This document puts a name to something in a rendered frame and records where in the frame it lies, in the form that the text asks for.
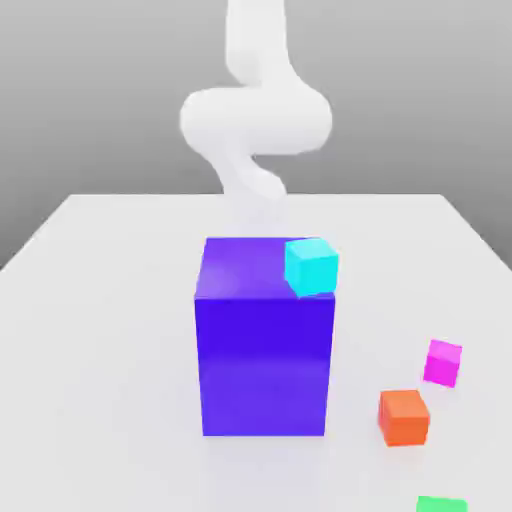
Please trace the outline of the small cyan cube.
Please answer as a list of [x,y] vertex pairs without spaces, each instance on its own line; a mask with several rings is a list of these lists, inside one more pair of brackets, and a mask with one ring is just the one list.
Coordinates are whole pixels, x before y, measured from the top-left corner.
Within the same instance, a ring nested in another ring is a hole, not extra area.
[[334,293],[339,254],[323,238],[303,238],[285,243],[285,280],[302,298]]

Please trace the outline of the small magenta cube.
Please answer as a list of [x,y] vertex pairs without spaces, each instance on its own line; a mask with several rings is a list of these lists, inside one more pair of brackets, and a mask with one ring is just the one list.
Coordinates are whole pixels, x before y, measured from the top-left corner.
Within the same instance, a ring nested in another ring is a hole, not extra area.
[[462,347],[449,342],[432,339],[429,344],[423,371],[423,380],[448,388],[457,382]]

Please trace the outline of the small orange cube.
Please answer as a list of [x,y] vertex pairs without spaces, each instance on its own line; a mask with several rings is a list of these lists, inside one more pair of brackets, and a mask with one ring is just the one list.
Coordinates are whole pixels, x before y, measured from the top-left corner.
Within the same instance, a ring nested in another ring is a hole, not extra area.
[[424,445],[430,414],[418,390],[380,393],[378,425],[387,446]]

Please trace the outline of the small green cube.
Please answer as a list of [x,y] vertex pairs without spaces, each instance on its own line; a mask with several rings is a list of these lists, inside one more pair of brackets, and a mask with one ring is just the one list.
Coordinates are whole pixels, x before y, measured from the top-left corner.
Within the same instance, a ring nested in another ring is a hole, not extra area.
[[419,496],[415,512],[469,512],[469,508],[464,499]]

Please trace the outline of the large purple box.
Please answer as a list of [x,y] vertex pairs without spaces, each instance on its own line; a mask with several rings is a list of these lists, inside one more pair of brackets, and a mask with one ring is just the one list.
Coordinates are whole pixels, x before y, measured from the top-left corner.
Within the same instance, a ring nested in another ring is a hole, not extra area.
[[195,300],[206,436],[325,432],[335,292],[298,297],[285,243],[207,238]]

